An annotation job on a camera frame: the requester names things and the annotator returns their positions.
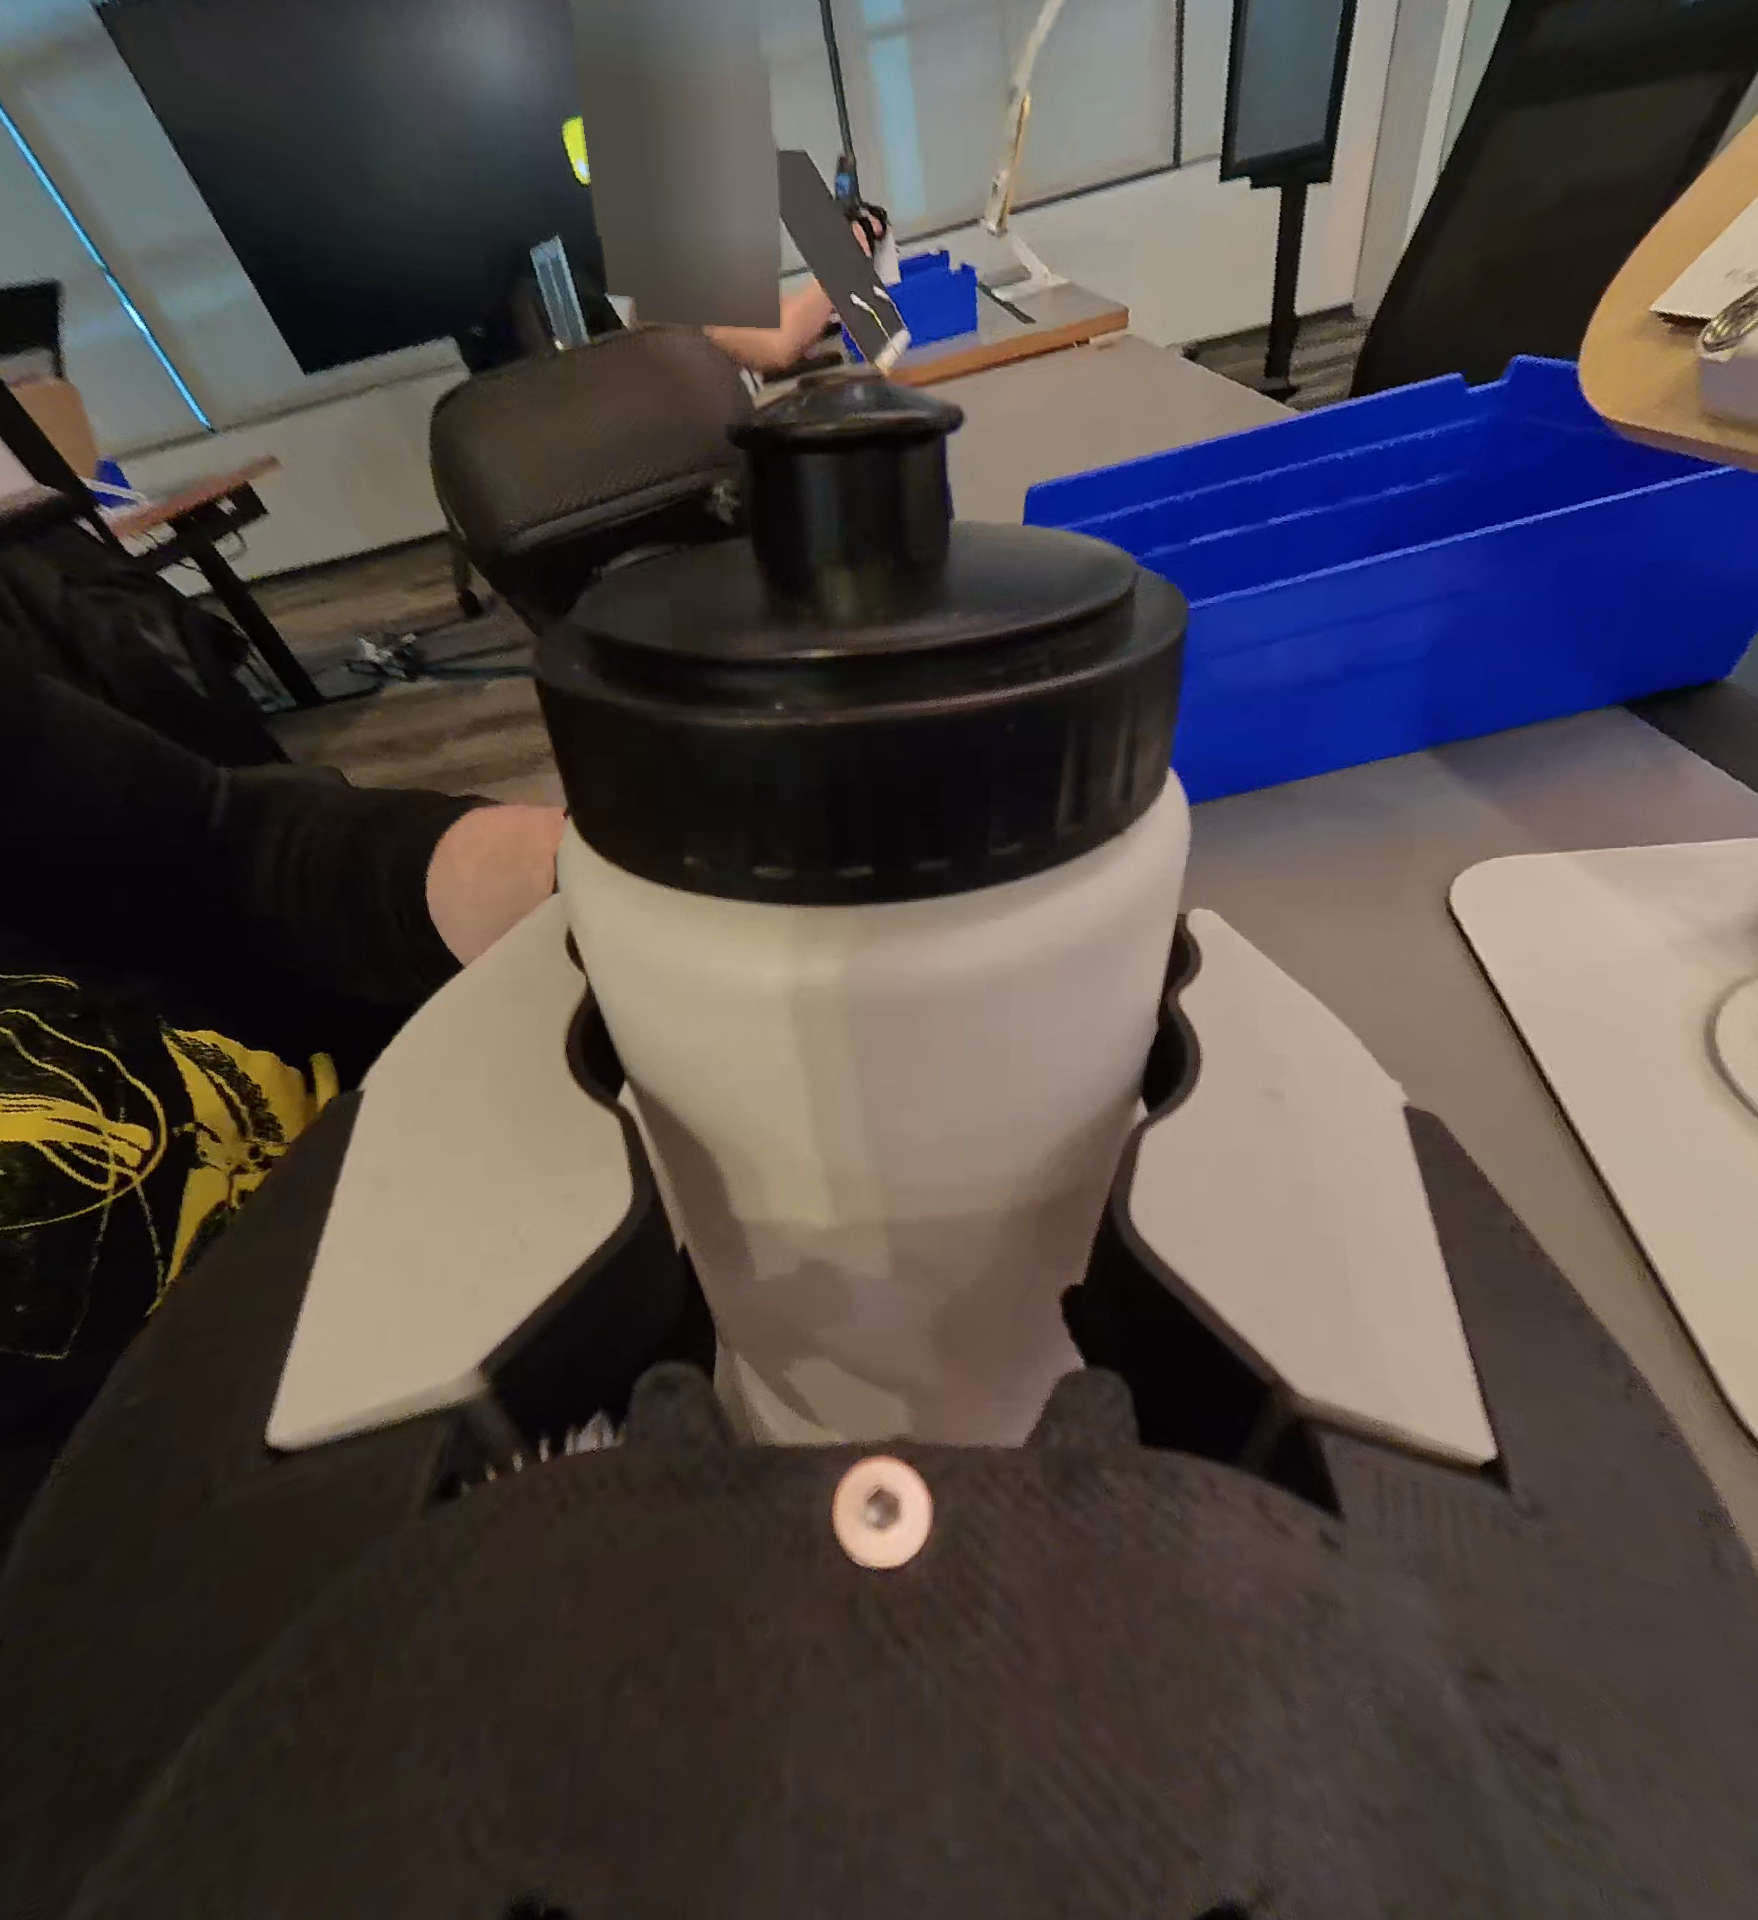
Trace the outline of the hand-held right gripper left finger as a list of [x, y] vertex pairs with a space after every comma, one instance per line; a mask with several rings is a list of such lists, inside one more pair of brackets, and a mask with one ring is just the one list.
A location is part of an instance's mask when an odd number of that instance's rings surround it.
[[628, 1416], [690, 1278], [562, 900], [462, 971], [370, 1071], [269, 1446], [449, 1415], [494, 1458]]

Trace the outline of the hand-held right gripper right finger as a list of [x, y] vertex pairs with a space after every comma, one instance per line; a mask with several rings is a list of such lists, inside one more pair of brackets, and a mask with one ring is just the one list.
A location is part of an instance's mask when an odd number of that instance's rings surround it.
[[1173, 938], [1083, 1281], [1080, 1357], [1148, 1446], [1315, 1473], [1340, 1435], [1479, 1473], [1498, 1438], [1399, 1084], [1210, 913]]

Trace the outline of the white bottle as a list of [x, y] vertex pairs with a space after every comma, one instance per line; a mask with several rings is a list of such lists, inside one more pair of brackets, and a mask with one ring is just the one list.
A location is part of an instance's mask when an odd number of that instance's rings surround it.
[[718, 1340], [784, 1446], [1014, 1446], [1080, 1360], [1160, 1021], [1189, 807], [951, 895], [770, 906], [646, 881], [570, 825], [558, 891]]

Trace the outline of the person's left forearm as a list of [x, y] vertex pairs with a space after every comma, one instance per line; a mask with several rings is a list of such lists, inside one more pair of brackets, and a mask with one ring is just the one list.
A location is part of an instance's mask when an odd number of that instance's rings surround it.
[[475, 798], [226, 770], [0, 623], [0, 971], [356, 1075], [455, 972], [427, 909]]

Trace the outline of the person's left hand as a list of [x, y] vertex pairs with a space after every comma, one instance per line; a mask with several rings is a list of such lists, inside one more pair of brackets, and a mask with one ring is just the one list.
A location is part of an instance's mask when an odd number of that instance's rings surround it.
[[436, 844], [425, 869], [425, 911], [464, 969], [556, 894], [561, 807], [482, 804]]

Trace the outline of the small blue plastic bin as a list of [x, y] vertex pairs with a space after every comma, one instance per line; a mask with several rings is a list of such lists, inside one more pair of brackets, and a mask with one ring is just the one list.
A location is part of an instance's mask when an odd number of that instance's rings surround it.
[[977, 270], [950, 253], [905, 254], [889, 295], [905, 330], [905, 352], [943, 349], [979, 328]]

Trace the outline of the black yellow printed shirt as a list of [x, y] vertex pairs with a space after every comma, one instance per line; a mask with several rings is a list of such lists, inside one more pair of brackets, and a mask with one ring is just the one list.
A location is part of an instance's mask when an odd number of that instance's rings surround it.
[[365, 1068], [363, 1007], [0, 925], [0, 1559], [126, 1345]]

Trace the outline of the wooden top side table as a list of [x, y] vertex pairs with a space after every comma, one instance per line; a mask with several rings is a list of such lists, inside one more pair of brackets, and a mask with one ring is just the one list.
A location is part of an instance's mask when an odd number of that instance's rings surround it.
[[242, 637], [247, 657], [269, 682], [283, 708], [317, 710], [324, 697], [306, 667], [241, 580], [221, 544], [242, 537], [269, 517], [258, 484], [280, 463], [264, 456], [218, 475], [199, 477], [182, 488], [139, 498], [94, 495], [98, 524], [151, 576], [180, 567], [199, 576], [221, 618]]

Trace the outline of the wooden top desk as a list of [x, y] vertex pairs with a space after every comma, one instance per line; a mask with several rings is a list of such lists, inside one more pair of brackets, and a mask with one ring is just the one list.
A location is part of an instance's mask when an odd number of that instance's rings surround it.
[[1127, 333], [1131, 312], [1076, 282], [1061, 282], [1035, 295], [994, 291], [979, 295], [979, 324], [946, 343], [908, 349], [891, 368], [891, 382], [933, 388], [979, 372], [1014, 368], [1065, 349]]

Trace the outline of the white standing panel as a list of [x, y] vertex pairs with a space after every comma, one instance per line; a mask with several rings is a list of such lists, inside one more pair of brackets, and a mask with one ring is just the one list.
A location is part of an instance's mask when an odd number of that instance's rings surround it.
[[1025, 150], [1032, 112], [1032, 83], [1040, 55], [1059, 23], [1065, 2], [1042, 2], [1010, 62], [1003, 127], [988, 180], [988, 197], [977, 231], [999, 246], [994, 268], [982, 270], [982, 284], [990, 296], [1025, 300], [1051, 292], [1062, 284], [1059, 273], [1046, 267], [1029, 242], [1010, 228], [1018, 162]]

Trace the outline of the black standing monitor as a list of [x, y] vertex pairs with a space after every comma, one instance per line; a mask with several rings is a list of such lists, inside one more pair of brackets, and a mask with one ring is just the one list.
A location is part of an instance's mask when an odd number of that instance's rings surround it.
[[1332, 180], [1355, 2], [1234, 2], [1221, 180], [1279, 193], [1270, 320], [1256, 390], [1292, 400], [1309, 193]]

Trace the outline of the wooden display board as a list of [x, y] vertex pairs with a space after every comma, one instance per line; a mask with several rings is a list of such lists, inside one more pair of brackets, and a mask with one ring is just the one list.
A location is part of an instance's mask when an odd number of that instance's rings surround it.
[[1758, 198], [1758, 114], [1660, 218], [1599, 300], [1579, 360], [1586, 403], [1627, 440], [1758, 472], [1758, 426], [1718, 419], [1701, 398], [1699, 324], [1656, 300]]

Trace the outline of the black office chair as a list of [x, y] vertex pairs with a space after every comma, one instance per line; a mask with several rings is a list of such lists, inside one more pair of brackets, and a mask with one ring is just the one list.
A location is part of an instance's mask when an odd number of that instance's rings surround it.
[[1573, 362], [1758, 78], [1758, 2], [1514, 2], [1350, 398]]

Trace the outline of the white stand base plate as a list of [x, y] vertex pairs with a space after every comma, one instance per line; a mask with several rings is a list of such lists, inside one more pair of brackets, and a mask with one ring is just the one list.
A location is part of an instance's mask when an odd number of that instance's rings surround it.
[[1758, 1120], [1710, 1052], [1758, 975], [1758, 839], [1496, 858], [1450, 906], [1758, 1446]]

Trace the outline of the black wall screen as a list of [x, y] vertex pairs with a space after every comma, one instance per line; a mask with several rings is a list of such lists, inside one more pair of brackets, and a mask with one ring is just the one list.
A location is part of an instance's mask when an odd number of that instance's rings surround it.
[[301, 372], [466, 343], [606, 270], [562, 2], [135, 2], [103, 28]]

